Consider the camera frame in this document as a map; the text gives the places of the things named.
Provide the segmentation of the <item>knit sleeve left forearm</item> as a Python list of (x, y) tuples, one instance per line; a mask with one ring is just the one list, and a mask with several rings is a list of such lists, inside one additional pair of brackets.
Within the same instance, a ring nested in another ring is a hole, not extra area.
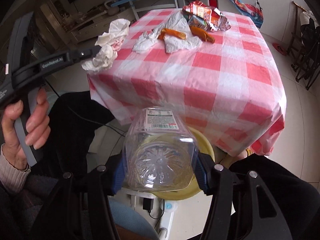
[(1, 145), (1, 157), (0, 157), (0, 179), (1, 184), (10, 193), (19, 193), (25, 184), (27, 177), (29, 176), (31, 169), (27, 165), (26, 169), (18, 170), (13, 167), (3, 154), (3, 145)]

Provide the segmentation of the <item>person's left hand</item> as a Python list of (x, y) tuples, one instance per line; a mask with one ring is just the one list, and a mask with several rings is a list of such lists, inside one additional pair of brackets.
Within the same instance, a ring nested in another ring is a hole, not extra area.
[(5, 108), (2, 118), (3, 155), (18, 170), (36, 165), (43, 154), (40, 148), (49, 133), (49, 103), (43, 88), (32, 89), (17, 103)]

